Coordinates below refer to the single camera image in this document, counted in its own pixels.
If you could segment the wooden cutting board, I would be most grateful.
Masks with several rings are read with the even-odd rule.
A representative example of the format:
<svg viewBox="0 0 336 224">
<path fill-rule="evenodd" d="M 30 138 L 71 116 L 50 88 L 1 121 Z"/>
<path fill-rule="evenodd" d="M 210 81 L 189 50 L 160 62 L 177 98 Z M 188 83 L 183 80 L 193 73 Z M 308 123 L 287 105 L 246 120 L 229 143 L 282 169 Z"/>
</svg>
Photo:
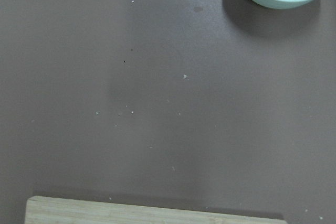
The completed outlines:
<svg viewBox="0 0 336 224">
<path fill-rule="evenodd" d="M 24 223 L 286 223 L 212 212 L 33 196 Z"/>
</svg>

